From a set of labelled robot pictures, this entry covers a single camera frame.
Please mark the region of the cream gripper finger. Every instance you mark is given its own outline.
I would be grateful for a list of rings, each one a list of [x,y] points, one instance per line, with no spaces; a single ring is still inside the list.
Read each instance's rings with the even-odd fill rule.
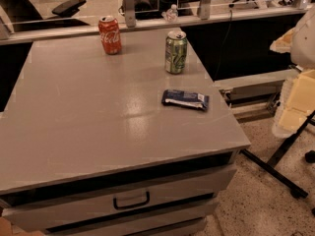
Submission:
[[[289,53],[294,29],[288,30],[284,35],[274,40],[270,49],[278,53]]]
[[[277,138],[295,134],[315,110],[315,70],[306,70],[283,83],[272,132]]]

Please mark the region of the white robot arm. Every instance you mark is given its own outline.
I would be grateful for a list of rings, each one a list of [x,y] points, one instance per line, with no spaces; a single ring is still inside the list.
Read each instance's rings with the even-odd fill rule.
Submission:
[[[289,53],[301,72],[283,82],[280,106],[276,110],[273,134],[288,138],[295,134],[315,110],[315,7],[296,26],[275,40],[270,49]]]

